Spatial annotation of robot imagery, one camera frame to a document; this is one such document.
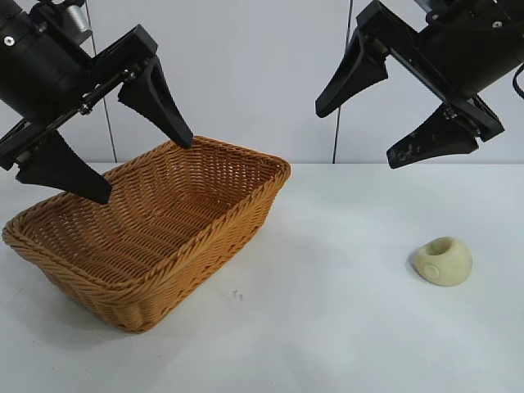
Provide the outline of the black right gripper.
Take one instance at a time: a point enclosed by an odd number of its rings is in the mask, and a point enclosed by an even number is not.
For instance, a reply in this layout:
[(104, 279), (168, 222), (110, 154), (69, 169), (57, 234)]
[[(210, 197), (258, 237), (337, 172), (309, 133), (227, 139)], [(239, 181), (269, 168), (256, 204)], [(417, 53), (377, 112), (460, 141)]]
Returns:
[(392, 169), (439, 156), (467, 155), (504, 131), (480, 93), (523, 63), (521, 1), (426, 1), (416, 30), (383, 2), (357, 16), (340, 65), (315, 101), (327, 117), (354, 95), (388, 78), (395, 58), (442, 104), (386, 152)]

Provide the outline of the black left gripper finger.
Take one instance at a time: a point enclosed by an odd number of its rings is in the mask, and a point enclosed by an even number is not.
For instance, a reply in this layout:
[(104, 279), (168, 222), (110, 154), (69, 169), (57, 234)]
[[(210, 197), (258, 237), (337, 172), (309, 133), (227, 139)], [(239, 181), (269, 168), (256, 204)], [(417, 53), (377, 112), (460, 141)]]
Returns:
[(152, 122), (181, 148), (192, 146), (193, 133), (174, 102), (157, 56), (148, 61), (136, 79), (123, 84), (118, 100)]

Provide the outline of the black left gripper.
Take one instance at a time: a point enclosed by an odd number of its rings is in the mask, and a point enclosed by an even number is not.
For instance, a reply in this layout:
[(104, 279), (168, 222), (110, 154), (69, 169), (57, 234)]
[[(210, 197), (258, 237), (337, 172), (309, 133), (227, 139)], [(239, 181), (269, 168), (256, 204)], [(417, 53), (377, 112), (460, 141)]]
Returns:
[[(38, 1), (25, 11), (1, 3), (1, 99), (21, 121), (1, 139), (1, 166), (16, 157), (46, 127), (88, 105), (85, 95), (155, 56), (158, 45), (137, 25), (96, 56), (81, 47), (92, 35), (82, 1)], [(105, 205), (111, 184), (87, 165), (57, 132), (23, 164), (16, 179), (55, 188)]]

